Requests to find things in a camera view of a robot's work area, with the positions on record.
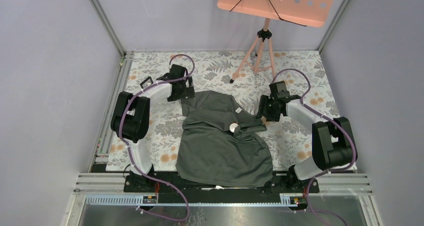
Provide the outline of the orange round brooch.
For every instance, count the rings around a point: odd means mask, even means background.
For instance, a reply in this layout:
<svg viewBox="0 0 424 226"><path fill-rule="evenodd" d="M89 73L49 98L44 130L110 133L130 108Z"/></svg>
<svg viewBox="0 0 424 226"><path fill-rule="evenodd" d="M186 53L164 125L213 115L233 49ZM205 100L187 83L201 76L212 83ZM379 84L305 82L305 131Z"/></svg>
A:
<svg viewBox="0 0 424 226"><path fill-rule="evenodd" d="M237 123L231 123L231 124L229 125L229 130L230 130L230 132L234 133L234 132L236 131L236 128L237 128L238 126L239 126L239 125L238 125Z"/></svg>

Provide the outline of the dark green t-shirt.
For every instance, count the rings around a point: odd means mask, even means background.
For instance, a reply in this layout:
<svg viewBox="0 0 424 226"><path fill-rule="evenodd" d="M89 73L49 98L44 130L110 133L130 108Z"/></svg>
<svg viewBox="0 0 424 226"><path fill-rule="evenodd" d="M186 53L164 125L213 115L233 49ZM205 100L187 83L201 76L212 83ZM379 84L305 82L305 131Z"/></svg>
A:
<svg viewBox="0 0 424 226"><path fill-rule="evenodd" d="M176 170L185 180L224 187L259 187L273 176L263 121L232 95L200 91L181 100L182 136ZM232 133L229 126L237 123Z"/></svg>

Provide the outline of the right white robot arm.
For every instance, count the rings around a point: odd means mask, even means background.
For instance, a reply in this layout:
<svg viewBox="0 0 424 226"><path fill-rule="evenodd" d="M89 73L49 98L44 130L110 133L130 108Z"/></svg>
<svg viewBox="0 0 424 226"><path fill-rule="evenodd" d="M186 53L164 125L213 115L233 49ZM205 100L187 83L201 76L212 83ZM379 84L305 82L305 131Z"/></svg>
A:
<svg viewBox="0 0 424 226"><path fill-rule="evenodd" d="M270 95L262 95L257 117L278 122L282 116L302 124L312 135L311 156L292 165L287 174L287 187L301 191L307 180L332 168L352 165L357 159L352 127L346 117L329 118L306 105L299 95L291 95L283 81L269 85Z"/></svg>

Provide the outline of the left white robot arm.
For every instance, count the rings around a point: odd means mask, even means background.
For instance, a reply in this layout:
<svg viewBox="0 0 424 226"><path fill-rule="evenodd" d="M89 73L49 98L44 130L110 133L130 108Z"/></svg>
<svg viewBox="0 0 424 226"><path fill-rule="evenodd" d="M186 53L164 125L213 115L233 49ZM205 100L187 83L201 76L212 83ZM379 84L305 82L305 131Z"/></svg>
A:
<svg viewBox="0 0 424 226"><path fill-rule="evenodd" d="M149 130L151 109L157 103L193 98L195 90L188 69L177 64L155 81L148 76L140 87L140 93L118 94L110 128L127 146L130 171L138 175L136 185L148 192L155 186L155 178L149 174L153 163L141 142Z"/></svg>

